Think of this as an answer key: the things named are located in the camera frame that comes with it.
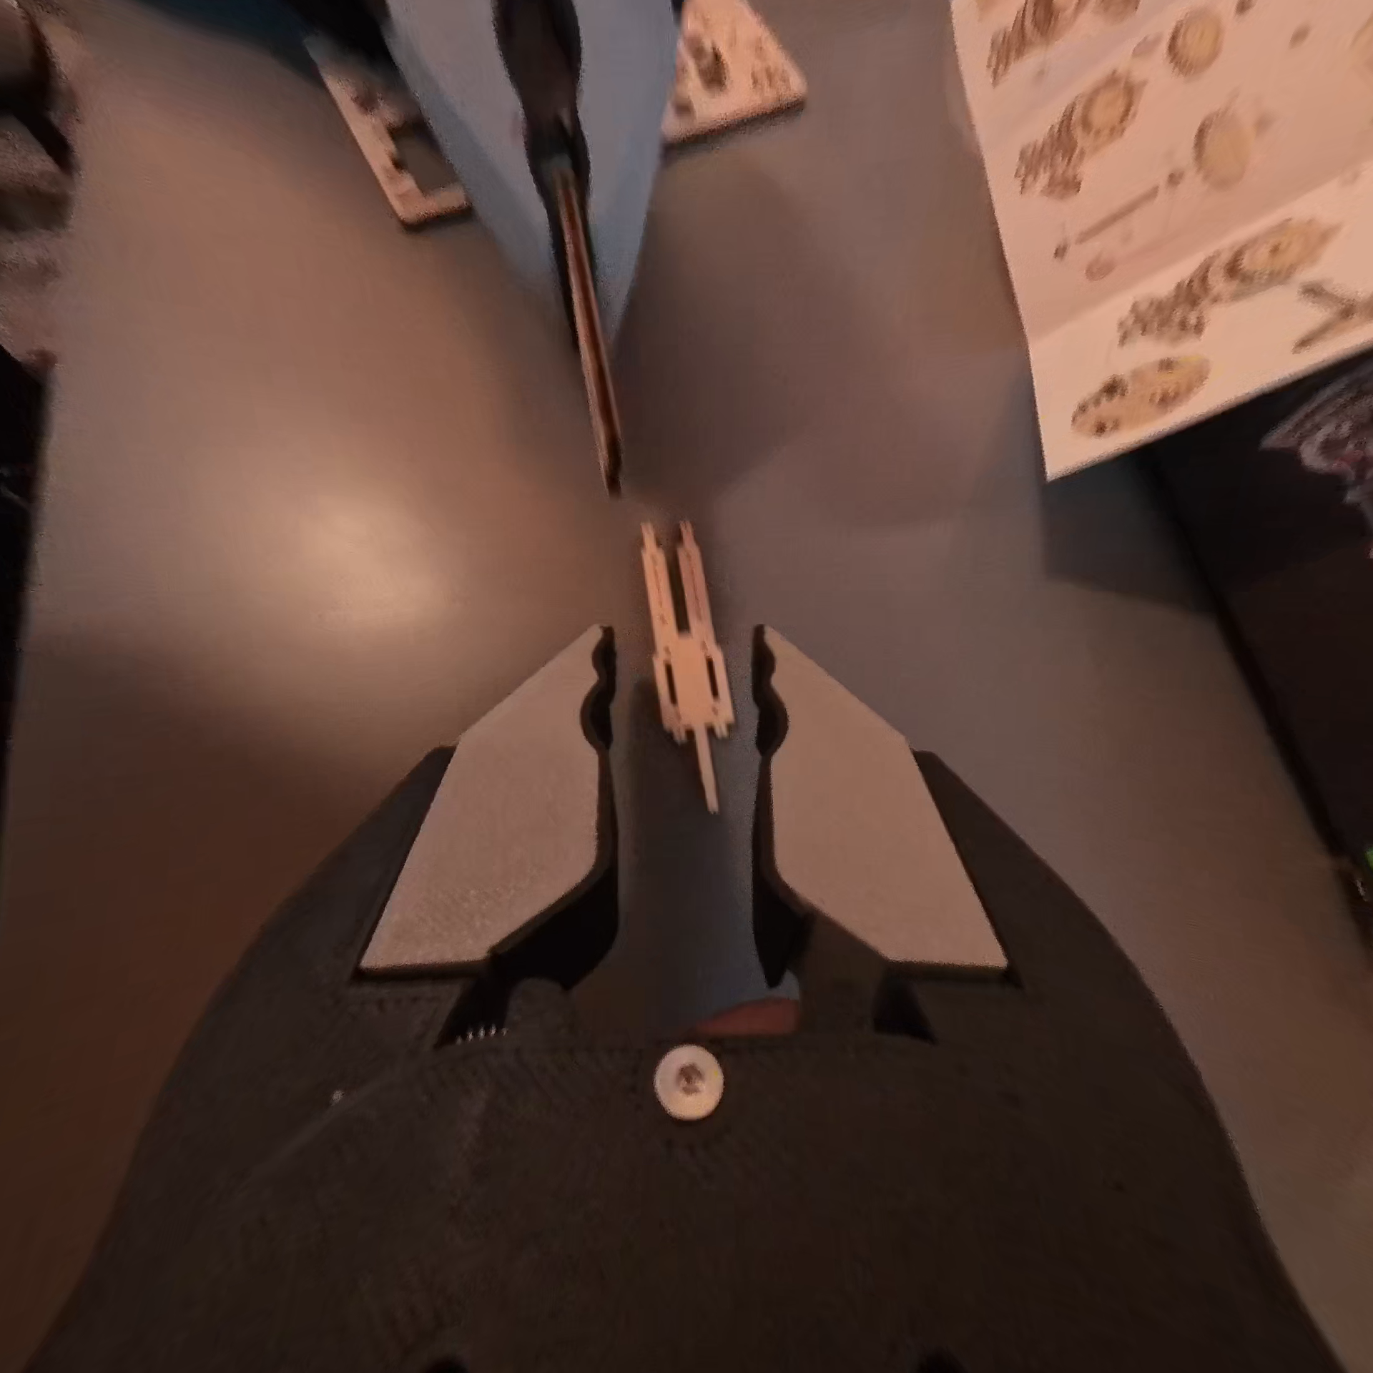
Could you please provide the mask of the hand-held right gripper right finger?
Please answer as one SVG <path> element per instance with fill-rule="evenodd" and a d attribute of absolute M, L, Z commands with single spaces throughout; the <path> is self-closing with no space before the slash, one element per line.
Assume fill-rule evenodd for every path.
<path fill-rule="evenodd" d="M 901 730 L 765 624 L 754 691 L 758 872 L 785 905 L 902 970 L 1004 974 L 1007 952 Z"/>

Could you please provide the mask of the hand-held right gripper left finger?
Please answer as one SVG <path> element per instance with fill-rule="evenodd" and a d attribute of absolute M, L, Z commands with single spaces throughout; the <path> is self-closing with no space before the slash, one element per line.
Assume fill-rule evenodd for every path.
<path fill-rule="evenodd" d="M 369 977 L 580 983 L 616 934 L 613 629 L 593 624 L 464 730 L 358 962 Z"/>

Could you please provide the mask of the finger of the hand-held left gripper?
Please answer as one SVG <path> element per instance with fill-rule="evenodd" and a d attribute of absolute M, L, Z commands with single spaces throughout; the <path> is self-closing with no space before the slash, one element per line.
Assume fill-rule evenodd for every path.
<path fill-rule="evenodd" d="M 608 343 L 628 307 L 659 174 L 664 114 L 675 84 L 680 4 L 554 4 L 575 76 L 575 129 L 595 299 Z"/>
<path fill-rule="evenodd" d="M 582 44 L 570 1 L 391 1 L 382 37 L 474 212 L 575 330 L 561 209 L 585 227 Z"/>

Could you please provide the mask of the thin dark-edged wooden model part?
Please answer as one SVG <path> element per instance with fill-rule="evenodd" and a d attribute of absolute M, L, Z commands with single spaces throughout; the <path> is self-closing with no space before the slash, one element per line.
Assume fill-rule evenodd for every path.
<path fill-rule="evenodd" d="M 549 184 L 595 455 L 606 491 L 616 496 L 623 478 L 624 433 L 613 388 L 606 331 L 595 289 L 585 197 L 575 165 L 569 156 L 559 156 L 552 163 Z"/>

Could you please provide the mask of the pale slotted wooden model part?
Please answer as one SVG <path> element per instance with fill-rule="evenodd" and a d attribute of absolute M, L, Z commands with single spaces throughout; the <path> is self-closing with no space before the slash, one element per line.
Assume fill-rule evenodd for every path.
<path fill-rule="evenodd" d="M 675 557 L 672 572 L 655 527 L 644 521 L 641 562 L 662 725 L 675 743 L 693 746 L 708 812 L 719 813 L 711 740 L 726 740 L 736 715 L 706 570 L 688 521 L 678 522 Z"/>

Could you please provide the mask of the laser-cut wooden parts sheet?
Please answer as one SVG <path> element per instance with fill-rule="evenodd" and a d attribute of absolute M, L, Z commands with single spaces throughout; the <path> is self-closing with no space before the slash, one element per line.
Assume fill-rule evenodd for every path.
<path fill-rule="evenodd" d="M 467 217 L 469 196 L 394 63 L 320 32 L 306 34 L 304 50 L 399 223 L 422 230 Z M 793 112 L 806 94 L 801 68 L 747 3 L 685 3 L 664 150 Z"/>

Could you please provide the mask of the black printed product box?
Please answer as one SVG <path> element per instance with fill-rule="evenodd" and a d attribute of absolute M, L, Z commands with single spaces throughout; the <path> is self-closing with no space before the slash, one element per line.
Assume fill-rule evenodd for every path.
<path fill-rule="evenodd" d="M 1322 838 L 1368 885 L 1370 351 L 1139 455 Z"/>

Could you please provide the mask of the folded paper instruction sheet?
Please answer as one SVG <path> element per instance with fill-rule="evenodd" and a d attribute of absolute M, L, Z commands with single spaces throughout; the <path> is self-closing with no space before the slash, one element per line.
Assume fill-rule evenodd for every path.
<path fill-rule="evenodd" d="M 1370 348 L 1370 1 L 950 17 L 1048 478 Z"/>

